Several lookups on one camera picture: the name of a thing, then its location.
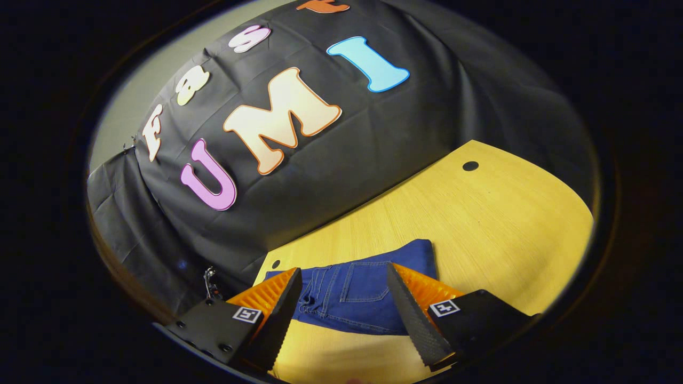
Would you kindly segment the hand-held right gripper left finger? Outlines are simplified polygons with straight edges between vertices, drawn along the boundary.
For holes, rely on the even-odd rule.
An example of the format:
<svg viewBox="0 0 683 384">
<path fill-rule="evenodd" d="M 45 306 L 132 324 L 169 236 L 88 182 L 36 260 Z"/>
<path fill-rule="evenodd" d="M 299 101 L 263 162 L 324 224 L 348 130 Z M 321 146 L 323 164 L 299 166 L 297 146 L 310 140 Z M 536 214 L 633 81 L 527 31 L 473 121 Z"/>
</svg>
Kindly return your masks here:
<svg viewBox="0 0 683 384">
<path fill-rule="evenodd" d="M 267 375 L 275 365 L 303 289 L 290 268 L 231 299 L 212 296 L 163 326 L 163 334 L 229 372 Z"/>
</svg>

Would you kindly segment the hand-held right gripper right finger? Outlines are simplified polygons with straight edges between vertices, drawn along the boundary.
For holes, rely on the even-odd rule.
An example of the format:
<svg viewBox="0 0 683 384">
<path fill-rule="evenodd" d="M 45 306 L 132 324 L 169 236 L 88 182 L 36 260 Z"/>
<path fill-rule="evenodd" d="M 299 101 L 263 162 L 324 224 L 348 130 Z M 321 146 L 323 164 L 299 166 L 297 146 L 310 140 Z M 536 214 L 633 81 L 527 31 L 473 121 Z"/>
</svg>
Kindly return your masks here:
<svg viewBox="0 0 683 384">
<path fill-rule="evenodd" d="M 484 357 L 536 320 L 488 290 L 462 293 L 391 263 L 386 283 L 420 359 L 432 372 Z"/>
</svg>

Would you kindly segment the blue denim jeans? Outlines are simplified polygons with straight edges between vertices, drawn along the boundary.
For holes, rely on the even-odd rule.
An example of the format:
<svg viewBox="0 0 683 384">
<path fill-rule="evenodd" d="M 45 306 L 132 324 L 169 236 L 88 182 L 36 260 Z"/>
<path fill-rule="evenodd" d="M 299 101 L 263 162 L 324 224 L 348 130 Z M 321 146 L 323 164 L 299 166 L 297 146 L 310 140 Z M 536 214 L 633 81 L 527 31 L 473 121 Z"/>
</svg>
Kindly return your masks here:
<svg viewBox="0 0 683 384">
<path fill-rule="evenodd" d="M 434 248 L 428 239 L 415 239 L 397 250 L 360 260 L 304 268 L 292 319 L 348 333 L 407 335 L 386 284 L 390 264 L 437 278 Z"/>
</svg>

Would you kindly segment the black backdrop cloth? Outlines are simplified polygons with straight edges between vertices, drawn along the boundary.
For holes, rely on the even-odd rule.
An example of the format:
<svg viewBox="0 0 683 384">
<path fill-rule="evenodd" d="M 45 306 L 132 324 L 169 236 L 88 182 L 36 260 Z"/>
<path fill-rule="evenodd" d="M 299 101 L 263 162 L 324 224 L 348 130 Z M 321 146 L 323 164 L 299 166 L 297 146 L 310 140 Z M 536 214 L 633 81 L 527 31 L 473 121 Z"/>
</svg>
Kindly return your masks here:
<svg viewBox="0 0 683 384">
<path fill-rule="evenodd" d="M 237 25 L 169 78 L 136 139 L 88 175 L 87 205 L 105 264 L 156 318 L 206 299 L 210 266 L 230 299 L 415 239 L 437 280 L 534 315 L 593 228 L 570 100 L 429 0 L 305 0 Z"/>
</svg>

